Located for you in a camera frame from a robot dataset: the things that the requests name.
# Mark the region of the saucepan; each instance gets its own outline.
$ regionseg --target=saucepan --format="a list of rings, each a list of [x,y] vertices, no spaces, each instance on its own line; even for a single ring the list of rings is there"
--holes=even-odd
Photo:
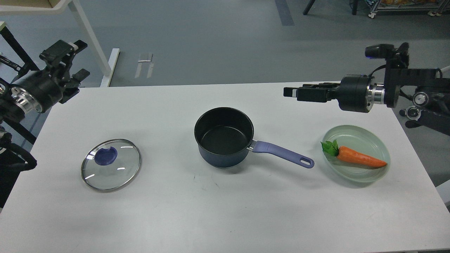
[[[197,120],[194,128],[201,156],[215,167],[237,165],[245,159],[249,151],[273,154],[305,168],[314,166],[311,158],[272,143],[253,140],[253,133],[250,118],[230,107],[207,111]]]

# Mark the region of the toy carrot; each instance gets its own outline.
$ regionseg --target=toy carrot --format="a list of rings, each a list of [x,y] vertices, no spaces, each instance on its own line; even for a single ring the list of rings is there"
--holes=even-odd
[[[322,150],[325,153],[335,156],[337,159],[344,162],[368,165],[373,167],[374,169],[381,168],[383,166],[386,166],[387,164],[385,161],[376,159],[366,154],[362,154],[346,146],[338,147],[338,142],[336,140],[334,140],[333,142],[326,141],[325,143],[320,143],[322,144]]]

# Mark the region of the glass lid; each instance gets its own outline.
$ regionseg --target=glass lid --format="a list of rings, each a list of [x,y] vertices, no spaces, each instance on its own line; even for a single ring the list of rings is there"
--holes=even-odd
[[[96,190],[116,190],[136,175],[140,165],[140,151],[131,141],[108,140],[86,155],[81,165],[81,177]]]

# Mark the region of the lid knob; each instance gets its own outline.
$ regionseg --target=lid knob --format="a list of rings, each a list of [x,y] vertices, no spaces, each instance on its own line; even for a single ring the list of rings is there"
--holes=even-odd
[[[117,149],[109,147],[109,149],[99,149],[94,156],[96,164],[105,166],[114,162],[117,158]]]

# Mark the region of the plate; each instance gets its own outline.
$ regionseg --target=plate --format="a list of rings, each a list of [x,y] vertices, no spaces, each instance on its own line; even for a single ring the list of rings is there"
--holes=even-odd
[[[359,183],[371,183],[386,175],[391,163],[391,157],[384,143],[373,133],[358,126],[343,125],[334,127],[325,134],[322,142],[337,140],[339,146],[347,146],[360,153],[370,155],[387,162],[378,169],[369,166],[343,162],[325,154],[327,164],[339,175]]]

